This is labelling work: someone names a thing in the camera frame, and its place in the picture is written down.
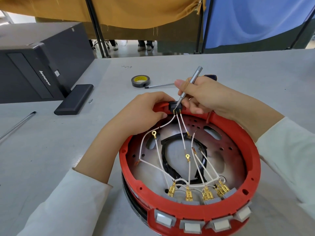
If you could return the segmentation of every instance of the blue curtain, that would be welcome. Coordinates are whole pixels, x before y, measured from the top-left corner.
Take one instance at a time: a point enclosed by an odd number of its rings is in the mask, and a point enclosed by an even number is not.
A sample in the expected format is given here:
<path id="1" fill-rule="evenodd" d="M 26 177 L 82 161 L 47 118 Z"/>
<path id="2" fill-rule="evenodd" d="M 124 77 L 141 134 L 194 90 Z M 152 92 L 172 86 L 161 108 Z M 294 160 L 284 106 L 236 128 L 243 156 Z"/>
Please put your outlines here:
<path id="1" fill-rule="evenodd" d="M 210 0 L 203 15 L 205 32 Z M 306 21 L 315 0 L 214 0 L 206 49 L 266 39 Z"/>

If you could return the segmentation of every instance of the black metal pole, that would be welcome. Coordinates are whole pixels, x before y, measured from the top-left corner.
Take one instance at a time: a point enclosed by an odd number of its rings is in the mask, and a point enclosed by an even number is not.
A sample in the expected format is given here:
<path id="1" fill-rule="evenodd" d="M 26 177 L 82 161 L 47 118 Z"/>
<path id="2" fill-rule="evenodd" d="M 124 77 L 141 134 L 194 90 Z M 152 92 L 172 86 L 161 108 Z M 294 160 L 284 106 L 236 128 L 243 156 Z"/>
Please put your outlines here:
<path id="1" fill-rule="evenodd" d="M 100 43 L 100 37 L 98 35 L 98 31 L 97 31 L 97 28 L 96 28 L 96 25 L 95 25 L 95 21 L 94 21 L 94 18 L 92 16 L 92 12 L 91 12 L 91 8 L 90 8 L 90 5 L 89 5 L 89 2 L 88 0 L 85 0 L 86 2 L 86 6 L 89 10 L 89 14 L 90 14 L 90 18 L 91 18 L 91 21 L 92 21 L 92 24 L 93 24 L 93 28 L 94 28 L 94 32 L 95 32 L 95 35 L 96 35 L 96 39 L 97 39 L 97 43 L 99 45 L 99 48 L 100 48 L 100 54 L 102 55 L 102 58 L 105 58 L 104 56 L 104 52 L 103 52 L 103 48 L 102 48 L 102 44 Z"/>
<path id="2" fill-rule="evenodd" d="M 214 0 L 210 0 L 208 16 L 207 16 L 207 23 L 206 23 L 206 29 L 204 31 L 203 43 L 202 43 L 202 48 L 201 48 L 201 53 L 202 54 L 204 53 L 204 49 L 206 48 L 206 44 L 207 44 L 209 26 L 210 26 L 210 21 L 211 21 L 211 14 L 212 14 L 212 9 L 213 9 L 213 3 L 214 3 Z"/>
<path id="3" fill-rule="evenodd" d="M 203 20 L 203 3 L 202 3 L 202 1 L 201 1 L 201 8 L 200 8 L 199 15 L 200 16 L 199 16 L 199 25 L 198 25 L 198 33 L 197 33 L 195 54 L 199 54 L 199 43 L 200 43 L 200 35 L 201 35 L 202 20 Z"/>
<path id="4" fill-rule="evenodd" d="M 102 31 L 101 31 L 101 28 L 100 28 L 100 24 L 99 24 L 99 21 L 97 19 L 97 15 L 96 15 L 96 12 L 95 12 L 95 9 L 94 9 L 94 6 L 93 6 L 93 2 L 92 2 L 92 0 L 87 0 L 87 1 L 89 3 L 90 9 L 91 9 L 91 13 L 92 13 L 93 18 L 94 18 L 95 26 L 96 26 L 96 29 L 98 31 L 100 40 L 101 40 L 101 42 L 103 44 L 106 57 L 110 58 L 110 55 L 108 54 L 108 51 L 107 51 L 107 48 L 106 48 L 106 45 L 105 45 L 105 41 L 104 41 L 104 37 L 103 37 Z"/>
<path id="5" fill-rule="evenodd" d="M 308 26 L 308 24 L 311 22 L 311 20 L 313 19 L 313 16 L 315 15 L 315 8 L 312 11 L 311 15 L 309 16 L 309 18 L 306 20 L 306 22 L 304 23 L 303 27 L 301 28 L 300 32 L 297 34 L 295 40 L 292 42 L 291 46 L 288 48 L 289 50 L 293 49 L 293 47 L 295 46 L 295 44 L 298 42 L 299 38 L 301 37 L 301 35 L 303 34 L 303 32 L 305 31 L 306 27 Z"/>

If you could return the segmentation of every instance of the computer tower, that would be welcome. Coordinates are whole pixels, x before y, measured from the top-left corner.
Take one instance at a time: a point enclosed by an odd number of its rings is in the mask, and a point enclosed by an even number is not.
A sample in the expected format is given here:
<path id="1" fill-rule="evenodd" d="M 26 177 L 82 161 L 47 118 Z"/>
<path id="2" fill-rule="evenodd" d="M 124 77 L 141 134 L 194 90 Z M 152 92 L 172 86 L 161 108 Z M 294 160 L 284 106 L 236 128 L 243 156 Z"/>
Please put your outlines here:
<path id="1" fill-rule="evenodd" d="M 94 54 L 82 23 L 0 26 L 0 103 L 64 100 Z"/>

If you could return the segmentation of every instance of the white sleeve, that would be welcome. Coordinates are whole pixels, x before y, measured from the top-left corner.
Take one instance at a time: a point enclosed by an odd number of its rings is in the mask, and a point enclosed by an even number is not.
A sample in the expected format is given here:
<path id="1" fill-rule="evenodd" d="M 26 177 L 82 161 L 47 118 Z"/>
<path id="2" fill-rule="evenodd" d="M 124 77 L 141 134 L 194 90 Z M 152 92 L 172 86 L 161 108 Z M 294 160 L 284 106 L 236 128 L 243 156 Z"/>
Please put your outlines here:
<path id="1" fill-rule="evenodd" d="M 262 159 L 295 192 L 301 208 L 315 219 L 315 134 L 285 117 L 256 146 Z"/>
<path id="2" fill-rule="evenodd" d="M 90 236 L 112 186 L 70 169 L 18 236 Z"/>

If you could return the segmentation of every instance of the electrical tape roll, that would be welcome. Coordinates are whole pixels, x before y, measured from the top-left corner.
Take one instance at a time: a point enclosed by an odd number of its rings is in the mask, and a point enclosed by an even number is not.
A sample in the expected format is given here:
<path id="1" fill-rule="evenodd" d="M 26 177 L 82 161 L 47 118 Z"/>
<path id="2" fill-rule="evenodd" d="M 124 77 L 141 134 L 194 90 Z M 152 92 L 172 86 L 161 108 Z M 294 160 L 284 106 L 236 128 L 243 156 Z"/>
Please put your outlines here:
<path id="1" fill-rule="evenodd" d="M 144 88 L 150 84 L 150 77 L 147 75 L 136 75 L 131 79 L 132 86 Z"/>

